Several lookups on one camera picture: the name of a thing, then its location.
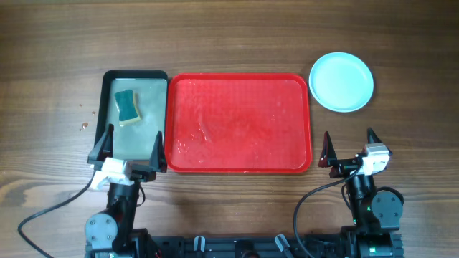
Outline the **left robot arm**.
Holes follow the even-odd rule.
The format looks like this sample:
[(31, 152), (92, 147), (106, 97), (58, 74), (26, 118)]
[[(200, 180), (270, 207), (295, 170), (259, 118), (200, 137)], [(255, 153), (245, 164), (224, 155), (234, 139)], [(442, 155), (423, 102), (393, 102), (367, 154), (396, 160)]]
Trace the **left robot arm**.
[(114, 126), (109, 125), (91, 150), (87, 162), (94, 166), (90, 187), (100, 190), (109, 185), (106, 208), (92, 215), (85, 224), (85, 256), (160, 257), (161, 250), (147, 229), (134, 229), (143, 182), (156, 179), (167, 169), (163, 136), (156, 134), (147, 165), (113, 157)]

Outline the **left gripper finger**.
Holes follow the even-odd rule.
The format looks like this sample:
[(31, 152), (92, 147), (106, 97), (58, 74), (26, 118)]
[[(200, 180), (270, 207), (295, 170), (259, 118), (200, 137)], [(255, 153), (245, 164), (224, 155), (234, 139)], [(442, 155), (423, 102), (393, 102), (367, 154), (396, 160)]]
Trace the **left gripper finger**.
[(99, 141), (90, 151), (87, 157), (88, 163), (103, 163), (106, 158), (113, 157), (113, 131), (114, 126), (109, 124)]
[(152, 171), (167, 170), (167, 162), (163, 145), (163, 135), (161, 131), (156, 134), (155, 142), (149, 159), (149, 167)]

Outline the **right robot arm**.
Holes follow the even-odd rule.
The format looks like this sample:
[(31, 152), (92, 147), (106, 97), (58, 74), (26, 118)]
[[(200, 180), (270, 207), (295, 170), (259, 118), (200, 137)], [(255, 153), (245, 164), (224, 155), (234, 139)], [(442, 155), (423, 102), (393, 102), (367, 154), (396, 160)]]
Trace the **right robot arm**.
[(322, 257), (403, 257), (397, 233), (403, 214), (403, 195), (388, 186), (376, 187), (374, 177), (385, 171), (392, 152), (371, 129), (367, 144), (353, 158), (339, 159), (329, 133), (324, 133), (318, 165), (330, 168), (331, 178), (344, 178), (343, 193), (354, 221), (336, 235), (319, 241)]

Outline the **light green plate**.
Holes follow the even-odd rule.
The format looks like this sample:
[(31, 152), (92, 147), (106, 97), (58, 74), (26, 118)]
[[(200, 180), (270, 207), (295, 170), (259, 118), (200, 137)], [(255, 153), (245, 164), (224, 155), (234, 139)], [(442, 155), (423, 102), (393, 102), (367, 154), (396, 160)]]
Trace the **light green plate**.
[(374, 78), (369, 67), (346, 52), (331, 52), (317, 59), (308, 85), (319, 104), (338, 113), (363, 108), (374, 93)]

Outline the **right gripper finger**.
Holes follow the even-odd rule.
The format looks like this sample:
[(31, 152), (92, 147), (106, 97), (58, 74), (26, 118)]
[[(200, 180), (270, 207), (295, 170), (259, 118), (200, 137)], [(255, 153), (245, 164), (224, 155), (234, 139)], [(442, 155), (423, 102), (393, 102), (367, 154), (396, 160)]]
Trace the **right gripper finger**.
[(323, 135), (323, 148), (321, 151), (321, 156), (318, 162), (318, 166), (321, 168), (328, 168), (332, 166), (337, 166), (338, 159), (336, 152), (331, 141), (331, 136), (329, 132), (326, 131)]
[(379, 139), (377, 134), (373, 131), (372, 128), (367, 128), (366, 131), (367, 134), (367, 141), (368, 143), (366, 144), (366, 154), (367, 155), (376, 155), (378, 154), (384, 154), (384, 155), (391, 155), (392, 152), (388, 147), (386, 147), (385, 144)]

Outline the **green yellow sponge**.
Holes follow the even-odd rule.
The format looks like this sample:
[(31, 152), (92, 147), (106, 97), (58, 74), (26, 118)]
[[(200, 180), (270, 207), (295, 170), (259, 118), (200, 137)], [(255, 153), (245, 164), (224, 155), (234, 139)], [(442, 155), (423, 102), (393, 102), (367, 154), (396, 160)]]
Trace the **green yellow sponge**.
[(141, 119), (138, 111), (136, 94), (132, 90), (123, 90), (114, 94), (115, 103), (119, 112), (120, 126), (136, 123)]

